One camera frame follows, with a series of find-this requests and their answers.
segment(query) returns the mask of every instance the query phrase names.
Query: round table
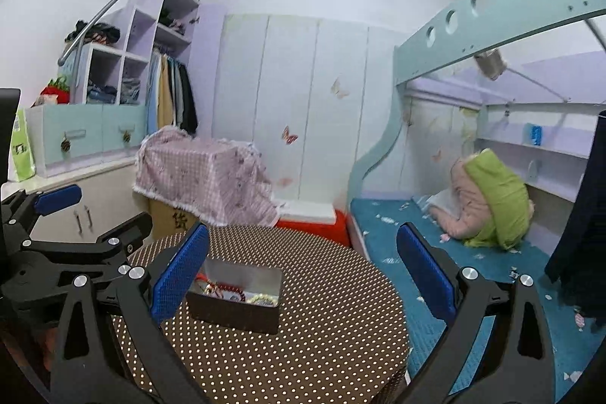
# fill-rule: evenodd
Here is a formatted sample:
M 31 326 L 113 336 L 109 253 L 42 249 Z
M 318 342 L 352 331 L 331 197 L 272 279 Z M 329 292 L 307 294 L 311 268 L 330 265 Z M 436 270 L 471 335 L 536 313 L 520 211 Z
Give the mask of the round table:
M 402 301 L 389 280 L 353 250 L 300 231 L 210 227 L 209 256 L 283 271 L 276 335 L 190 318 L 185 300 L 162 330 L 210 399 L 229 404 L 390 402 L 408 356 Z M 146 266 L 183 234 L 131 256 Z M 134 379 L 153 391 L 120 317 L 114 328 Z

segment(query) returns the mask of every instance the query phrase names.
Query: blue bed sheet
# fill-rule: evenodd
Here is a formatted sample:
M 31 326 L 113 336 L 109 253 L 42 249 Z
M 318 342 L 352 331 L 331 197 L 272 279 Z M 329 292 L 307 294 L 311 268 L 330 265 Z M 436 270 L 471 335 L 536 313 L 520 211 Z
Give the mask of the blue bed sheet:
M 473 266 L 487 279 L 511 282 L 515 273 L 529 274 L 539 291 L 548 320 L 555 357 L 556 400 L 568 391 L 578 378 L 604 338 L 605 331 L 593 333 L 592 320 L 586 325 L 571 306 L 558 300 L 558 286 L 552 285 L 544 275 L 549 256 L 522 242 L 517 249 L 504 252 L 495 248 L 469 248 L 451 239 L 444 241 L 444 233 L 431 217 L 413 201 L 354 199 L 353 214 L 371 261 L 389 277 L 398 290 L 406 314 L 406 323 L 413 345 L 408 370 L 413 377 L 433 350 L 445 324 L 433 318 L 423 302 L 410 274 L 398 256 L 396 232 L 402 223 L 410 221 L 432 246 L 446 250 L 460 266 Z M 486 342 L 489 339 L 494 317 L 484 319 L 474 348 L 463 368 L 453 391 L 467 387 L 478 367 Z

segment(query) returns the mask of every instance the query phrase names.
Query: bed frame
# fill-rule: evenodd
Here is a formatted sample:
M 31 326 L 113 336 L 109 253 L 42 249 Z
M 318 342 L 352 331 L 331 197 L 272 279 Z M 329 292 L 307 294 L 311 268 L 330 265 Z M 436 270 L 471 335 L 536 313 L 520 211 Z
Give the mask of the bed frame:
M 377 144 L 351 170 L 348 205 L 361 195 L 364 177 L 387 157 L 398 139 L 402 115 L 407 112 L 407 104 L 399 96 L 402 86 L 490 49 L 570 23 L 589 22 L 593 17 L 606 14 L 606 0 L 490 0 L 481 12 L 479 1 L 456 0 L 402 46 L 395 48 L 389 121 Z M 453 29 L 449 21 L 454 13 L 458 26 Z M 600 37 L 599 32 L 592 31 Z M 490 82 L 487 86 L 468 86 L 480 93 L 490 92 L 487 90 Z

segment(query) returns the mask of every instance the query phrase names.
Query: blue gripper pad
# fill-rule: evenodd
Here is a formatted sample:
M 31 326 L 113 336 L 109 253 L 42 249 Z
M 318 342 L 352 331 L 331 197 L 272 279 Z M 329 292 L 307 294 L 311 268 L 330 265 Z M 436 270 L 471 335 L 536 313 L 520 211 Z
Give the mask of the blue gripper pad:
M 206 226 L 198 223 L 188 234 L 153 287 L 150 313 L 158 325 L 175 316 L 208 254 L 210 237 Z
M 455 289 L 417 235 L 407 226 L 398 229 L 398 254 L 431 315 L 450 325 L 456 317 Z
M 48 216 L 66 207 L 75 206 L 82 198 L 82 191 L 77 185 L 68 185 L 38 196 L 34 209 L 40 216 Z

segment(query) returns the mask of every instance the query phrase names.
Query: pink blanket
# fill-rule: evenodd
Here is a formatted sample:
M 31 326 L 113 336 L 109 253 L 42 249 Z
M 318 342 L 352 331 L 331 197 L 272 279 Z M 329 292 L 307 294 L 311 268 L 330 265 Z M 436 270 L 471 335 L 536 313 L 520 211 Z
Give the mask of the pink blanket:
M 135 192 L 215 226 L 274 226 L 272 185 L 253 145 L 191 138 L 166 126 L 145 138 L 136 157 Z

